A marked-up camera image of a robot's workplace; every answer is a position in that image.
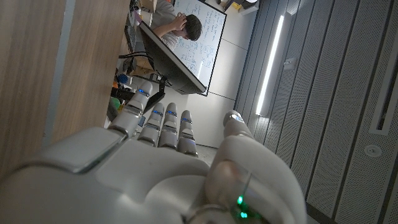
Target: whiteboard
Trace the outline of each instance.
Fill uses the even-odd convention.
[[[176,14],[182,12],[197,16],[202,24],[200,38],[197,41],[179,38],[174,54],[207,88],[207,95],[226,14],[198,0],[175,0],[174,9]]]

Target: gray wall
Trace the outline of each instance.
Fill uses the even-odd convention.
[[[293,18],[279,50],[298,63],[280,65],[267,119],[254,110],[285,11]],[[260,3],[235,109],[293,170],[320,223],[398,223],[398,110],[387,135],[369,133],[397,30],[398,2],[390,0]],[[369,145],[381,156],[365,154]]]

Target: blue object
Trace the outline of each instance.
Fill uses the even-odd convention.
[[[127,77],[127,75],[125,75],[125,74],[120,74],[118,76],[118,80],[120,83],[126,84],[129,81],[129,77]]]
[[[159,115],[163,118],[163,114],[162,114],[161,112],[159,112],[159,111],[153,111],[153,113],[159,114]]]
[[[188,123],[191,123],[191,124],[192,124],[192,121],[189,120],[189,119],[187,119],[187,118],[182,118],[182,119],[181,119],[181,122],[182,122],[182,121],[185,121],[185,122],[188,122]]]
[[[139,89],[138,92],[143,93],[144,95],[146,95],[146,97],[149,97],[149,94],[146,93],[144,90]]]
[[[169,114],[172,114],[172,115],[174,115],[174,116],[177,116],[177,114],[176,113],[173,113],[173,111],[167,111]]]

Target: dark hair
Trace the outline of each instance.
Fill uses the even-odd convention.
[[[188,15],[186,19],[185,30],[188,38],[193,41],[198,40],[201,35],[201,22],[195,15]]]

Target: monitor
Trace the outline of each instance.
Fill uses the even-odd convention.
[[[206,91],[206,87],[199,79],[175,56],[145,22],[141,22],[139,28],[145,50],[148,56],[154,59],[155,70],[167,78],[171,88],[183,95]]]

